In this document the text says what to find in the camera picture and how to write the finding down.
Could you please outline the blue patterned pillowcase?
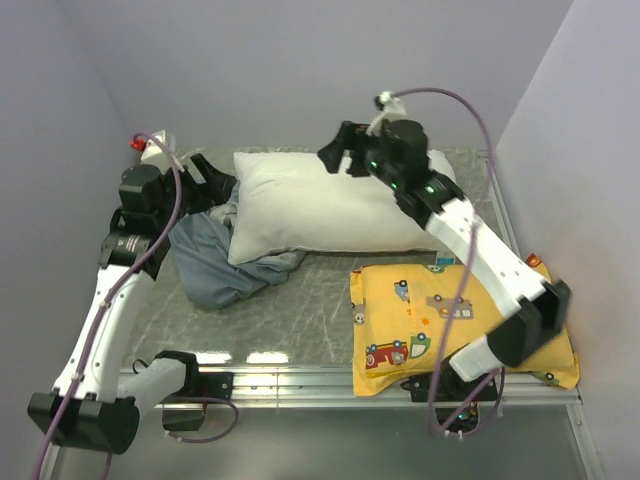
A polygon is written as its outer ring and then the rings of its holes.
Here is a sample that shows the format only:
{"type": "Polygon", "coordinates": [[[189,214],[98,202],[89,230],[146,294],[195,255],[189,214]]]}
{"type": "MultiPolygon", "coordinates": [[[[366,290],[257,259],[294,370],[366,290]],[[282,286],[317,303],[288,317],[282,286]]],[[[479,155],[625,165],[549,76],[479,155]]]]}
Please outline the blue patterned pillowcase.
{"type": "Polygon", "coordinates": [[[225,203],[179,220],[169,233],[176,271],[188,300],[206,309],[222,309],[268,286],[289,279],[305,257],[294,250],[261,256],[243,264],[229,262],[236,226],[239,186],[225,203]]]}

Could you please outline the white pillow insert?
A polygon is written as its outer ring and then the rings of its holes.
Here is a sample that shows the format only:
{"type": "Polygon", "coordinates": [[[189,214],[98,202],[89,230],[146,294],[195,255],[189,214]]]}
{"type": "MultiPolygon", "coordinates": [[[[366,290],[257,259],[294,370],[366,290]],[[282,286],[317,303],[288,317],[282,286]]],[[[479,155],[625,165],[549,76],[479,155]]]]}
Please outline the white pillow insert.
{"type": "Polygon", "coordinates": [[[375,178],[330,174],[313,153],[236,152],[233,160],[239,186],[228,253],[233,265],[293,250],[381,253],[443,246],[375,178]]]}

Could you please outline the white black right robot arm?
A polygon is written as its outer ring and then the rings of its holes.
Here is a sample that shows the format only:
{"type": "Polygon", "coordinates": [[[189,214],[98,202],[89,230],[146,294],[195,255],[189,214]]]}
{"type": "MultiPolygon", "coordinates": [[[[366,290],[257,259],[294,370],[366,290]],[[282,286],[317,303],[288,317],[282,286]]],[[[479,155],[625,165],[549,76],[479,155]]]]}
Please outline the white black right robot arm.
{"type": "Polygon", "coordinates": [[[413,120],[385,120],[378,130],[344,121],[318,157],[335,174],[348,155],[349,174],[371,175],[388,186],[400,210],[448,247],[494,301],[502,322],[451,355],[440,376],[444,394],[460,400],[476,379],[520,366],[558,337],[571,290],[546,280],[489,229],[461,188],[431,168],[427,147],[422,125],[413,120]]]}

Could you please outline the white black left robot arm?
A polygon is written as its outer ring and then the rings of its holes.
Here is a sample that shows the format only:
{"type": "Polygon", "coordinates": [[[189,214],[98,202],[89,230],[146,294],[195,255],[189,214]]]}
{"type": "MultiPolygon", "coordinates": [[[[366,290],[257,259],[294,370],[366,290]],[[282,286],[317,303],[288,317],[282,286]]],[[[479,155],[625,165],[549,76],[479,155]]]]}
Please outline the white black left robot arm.
{"type": "Polygon", "coordinates": [[[119,377],[133,322],[169,250],[170,229],[187,214],[223,203],[235,182],[203,155],[190,159],[178,171],[142,162],[122,174],[121,205],[101,244],[80,337],[51,391],[33,394],[27,408],[47,445],[119,455],[160,403],[229,404],[232,375],[206,379],[193,353],[164,350],[133,377],[119,377]]]}

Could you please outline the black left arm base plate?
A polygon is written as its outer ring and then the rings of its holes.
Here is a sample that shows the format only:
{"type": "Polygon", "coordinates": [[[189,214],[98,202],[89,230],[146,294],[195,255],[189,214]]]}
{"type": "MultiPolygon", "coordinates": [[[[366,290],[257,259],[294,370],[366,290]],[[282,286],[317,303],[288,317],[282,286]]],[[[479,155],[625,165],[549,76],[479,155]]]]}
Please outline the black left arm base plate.
{"type": "Polygon", "coordinates": [[[234,374],[227,371],[199,372],[187,388],[188,398],[216,398],[230,400],[234,387],[234,374]]]}

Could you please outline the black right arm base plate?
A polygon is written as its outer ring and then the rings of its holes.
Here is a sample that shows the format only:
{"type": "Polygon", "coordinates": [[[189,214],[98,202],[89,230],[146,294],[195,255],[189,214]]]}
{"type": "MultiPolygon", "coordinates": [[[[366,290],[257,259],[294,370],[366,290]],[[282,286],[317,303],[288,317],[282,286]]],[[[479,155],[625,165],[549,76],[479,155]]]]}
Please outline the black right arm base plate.
{"type": "MultiPolygon", "coordinates": [[[[400,388],[410,394],[414,403],[428,401],[431,373],[423,373],[410,376],[400,383],[400,388]]],[[[472,382],[464,382],[455,374],[442,373],[439,377],[439,385],[436,394],[437,402],[462,402],[480,383],[478,378],[472,382]]],[[[495,401],[498,398],[496,381],[491,379],[489,383],[477,394],[477,401],[495,401]]]]}

